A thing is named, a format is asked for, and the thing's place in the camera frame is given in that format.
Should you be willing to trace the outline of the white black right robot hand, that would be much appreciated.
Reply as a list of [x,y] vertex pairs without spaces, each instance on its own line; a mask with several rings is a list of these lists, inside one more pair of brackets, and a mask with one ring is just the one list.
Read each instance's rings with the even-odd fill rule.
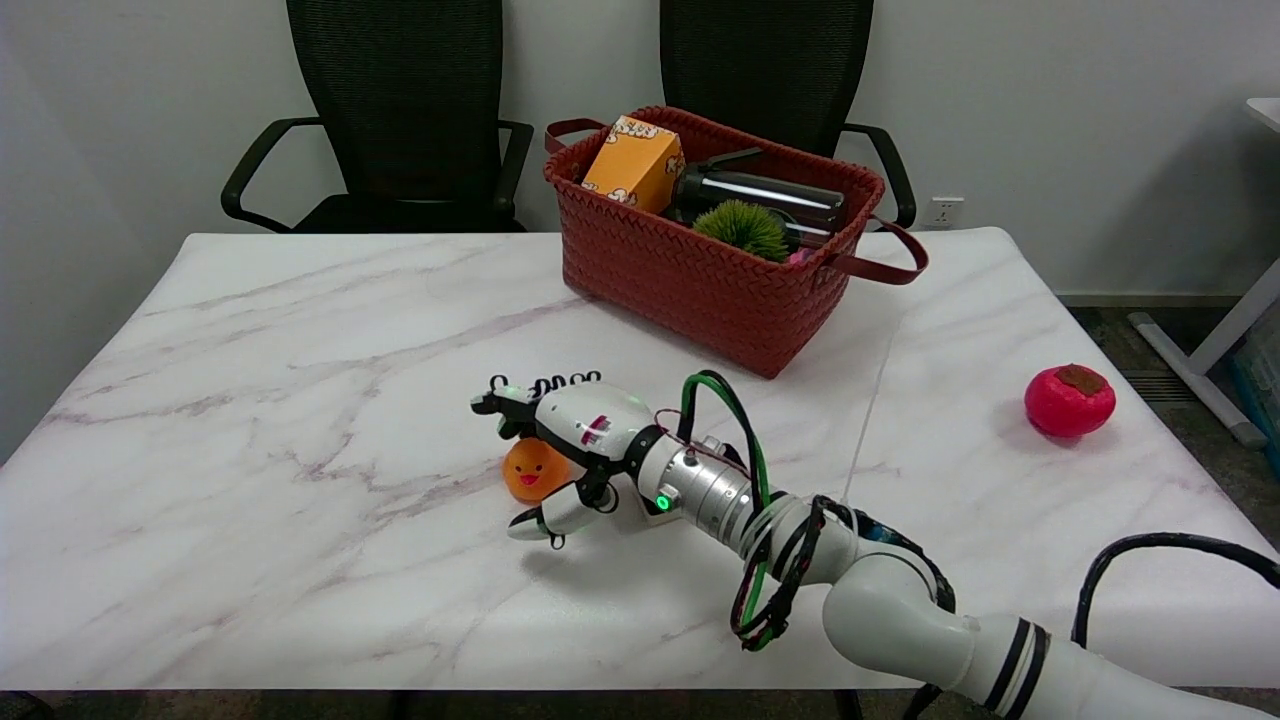
[[645,456],[663,432],[652,411],[628,391],[602,380],[563,386],[545,393],[521,386],[493,386],[471,398],[472,413],[499,418],[504,439],[531,436],[582,469],[536,507],[509,521],[508,537],[548,539],[554,548],[566,536],[616,510],[614,477],[637,479]]

